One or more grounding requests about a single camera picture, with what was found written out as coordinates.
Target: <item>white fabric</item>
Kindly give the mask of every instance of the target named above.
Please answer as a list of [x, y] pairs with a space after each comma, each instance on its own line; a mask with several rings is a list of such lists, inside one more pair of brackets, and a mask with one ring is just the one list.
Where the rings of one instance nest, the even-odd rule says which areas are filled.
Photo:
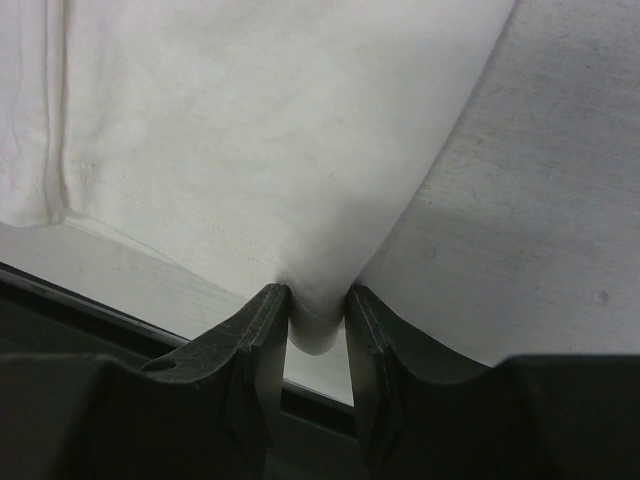
[[288, 283], [322, 351], [512, 3], [0, 0], [0, 220], [58, 221], [64, 190], [234, 293]]

